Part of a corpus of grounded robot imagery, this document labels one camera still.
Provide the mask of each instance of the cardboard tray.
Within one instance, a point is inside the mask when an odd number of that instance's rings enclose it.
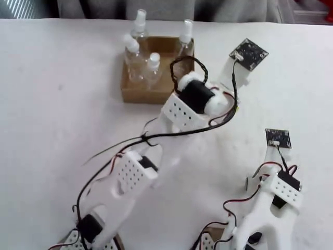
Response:
[[[177,37],[151,36],[148,38],[149,51],[157,52],[161,56],[160,69],[163,70],[160,81],[150,90],[144,83],[132,83],[127,73],[127,65],[123,63],[121,78],[121,94],[126,103],[164,104],[173,91],[174,83],[171,80],[170,63],[174,60]],[[191,70],[194,62],[188,61]]]

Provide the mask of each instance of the white spray nozzle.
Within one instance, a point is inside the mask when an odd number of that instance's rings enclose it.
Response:
[[[124,43],[126,48],[132,53],[136,53],[140,49],[138,42],[133,37],[131,37],[130,34],[126,34],[124,36]]]
[[[190,19],[185,19],[184,21],[184,29],[179,37],[180,41],[183,43],[189,43],[192,39],[193,32],[193,21]]]
[[[138,9],[136,19],[134,21],[134,29],[136,32],[143,32],[146,27],[146,11],[144,9]]]
[[[147,62],[147,67],[153,71],[158,70],[158,68],[160,67],[160,58],[160,54],[151,53]]]

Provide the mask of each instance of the red object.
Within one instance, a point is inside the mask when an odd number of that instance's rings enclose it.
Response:
[[[320,0],[322,3],[326,4],[329,8],[329,12],[325,18],[328,22],[333,22],[333,0]]]

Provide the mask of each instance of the clear plastic bottle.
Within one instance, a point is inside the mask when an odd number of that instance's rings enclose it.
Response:
[[[138,42],[129,34],[124,37],[125,42],[125,63],[128,67],[129,79],[131,82],[142,82],[142,69],[145,65],[145,60],[140,53],[140,46]]]
[[[134,21],[134,29],[131,31],[131,36],[139,43],[141,54],[145,59],[149,57],[147,41],[149,34],[146,30],[146,15],[147,13],[144,9],[139,9],[137,11],[136,19]]]
[[[193,34],[193,21],[186,19],[184,21],[184,27],[181,35],[176,44],[175,57],[180,56],[193,56],[194,44],[192,41]],[[180,61],[174,65],[174,74],[178,79],[181,79],[184,75],[191,71],[188,61]]]
[[[153,85],[158,83],[162,76],[162,71],[160,70],[160,54],[150,54],[143,76],[148,89],[151,89]]]

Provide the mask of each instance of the white tablecloth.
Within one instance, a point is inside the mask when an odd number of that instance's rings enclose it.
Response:
[[[181,25],[147,24],[152,35],[172,36]],[[2,249],[46,249],[65,236],[79,190],[114,152],[82,163],[159,113],[122,102],[130,29],[118,20],[0,20]],[[199,135],[175,175],[144,194],[120,230],[126,249],[188,249],[204,224],[224,220],[222,202],[241,196],[264,159],[265,128],[290,131],[304,186],[293,249],[331,249],[333,27],[195,23],[196,57],[211,80],[244,38],[270,55],[239,89],[239,112]]]

